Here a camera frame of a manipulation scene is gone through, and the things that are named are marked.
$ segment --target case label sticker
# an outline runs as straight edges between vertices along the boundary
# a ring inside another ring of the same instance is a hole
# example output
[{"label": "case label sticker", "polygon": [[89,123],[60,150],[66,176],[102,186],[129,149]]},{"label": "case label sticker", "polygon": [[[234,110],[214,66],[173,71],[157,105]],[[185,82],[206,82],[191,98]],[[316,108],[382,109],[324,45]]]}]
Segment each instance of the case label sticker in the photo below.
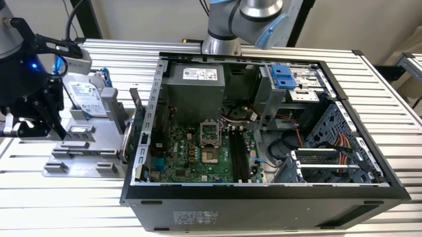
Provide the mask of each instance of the case label sticker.
[{"label": "case label sticker", "polygon": [[87,82],[70,82],[73,100],[91,116],[107,115],[98,88]]},{"label": "case label sticker", "polygon": [[178,225],[214,225],[218,211],[174,211],[173,217]]},{"label": "case label sticker", "polygon": [[186,68],[183,70],[186,80],[217,80],[217,69]]}]

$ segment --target open computer tower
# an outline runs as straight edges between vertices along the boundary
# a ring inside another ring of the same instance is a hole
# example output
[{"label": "open computer tower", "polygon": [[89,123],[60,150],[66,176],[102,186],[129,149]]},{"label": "open computer tower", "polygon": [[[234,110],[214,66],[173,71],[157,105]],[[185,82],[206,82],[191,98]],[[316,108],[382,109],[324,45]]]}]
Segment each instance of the open computer tower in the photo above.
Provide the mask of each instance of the open computer tower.
[{"label": "open computer tower", "polygon": [[324,61],[161,53],[126,139],[147,231],[345,229],[410,199]]}]

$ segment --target ram slot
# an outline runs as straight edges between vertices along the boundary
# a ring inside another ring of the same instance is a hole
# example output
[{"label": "ram slot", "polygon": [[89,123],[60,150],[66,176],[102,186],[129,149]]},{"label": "ram slot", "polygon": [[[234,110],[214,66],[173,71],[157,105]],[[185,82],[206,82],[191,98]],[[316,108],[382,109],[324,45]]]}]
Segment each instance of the ram slot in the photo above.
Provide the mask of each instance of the ram slot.
[{"label": "ram slot", "polygon": [[242,134],[243,132],[241,130],[233,130],[229,133],[234,182],[238,182],[239,180],[242,180],[242,182],[249,182],[250,179],[245,139]]}]

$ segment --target blue plastic tab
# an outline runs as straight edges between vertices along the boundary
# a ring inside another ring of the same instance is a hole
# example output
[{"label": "blue plastic tab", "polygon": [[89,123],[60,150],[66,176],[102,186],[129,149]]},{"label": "blue plastic tab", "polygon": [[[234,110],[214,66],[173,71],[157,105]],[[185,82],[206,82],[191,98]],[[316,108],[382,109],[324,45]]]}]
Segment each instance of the blue plastic tab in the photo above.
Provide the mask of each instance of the blue plastic tab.
[{"label": "blue plastic tab", "polygon": [[277,42],[282,39],[285,26],[289,22],[288,14],[281,14],[274,21],[269,24],[262,35],[259,36],[255,47],[267,50],[275,46]]},{"label": "blue plastic tab", "polygon": [[297,88],[296,80],[292,76],[290,69],[286,65],[271,65],[271,76],[277,81],[277,88],[294,89]]},{"label": "blue plastic tab", "polygon": [[254,160],[254,161],[258,161],[258,162],[266,162],[265,159],[261,159],[261,158],[258,158],[258,157],[254,157],[253,160]]},{"label": "blue plastic tab", "polygon": [[166,164],[165,164],[165,158],[154,157],[153,159],[153,167],[155,171],[159,171],[162,173],[166,172]]}]

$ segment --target aluminum extrusion table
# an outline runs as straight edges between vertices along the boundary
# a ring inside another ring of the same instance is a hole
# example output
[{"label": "aluminum extrusion table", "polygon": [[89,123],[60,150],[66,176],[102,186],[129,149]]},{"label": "aluminum extrusion table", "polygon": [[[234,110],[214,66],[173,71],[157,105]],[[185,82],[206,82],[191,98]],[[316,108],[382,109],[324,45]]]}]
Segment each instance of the aluminum extrusion table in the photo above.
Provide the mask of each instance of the aluminum extrusion table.
[{"label": "aluminum extrusion table", "polygon": [[[134,102],[137,87],[149,100],[161,51],[201,53],[198,43],[89,39],[93,68],[107,67],[119,100]],[[243,56],[324,60],[413,200],[346,231],[146,233],[129,207],[119,205],[123,179],[44,178],[54,142],[6,139],[0,145],[0,234],[60,236],[344,236],[422,235],[422,121],[358,51],[243,46]],[[63,124],[70,119],[62,112]]]}]

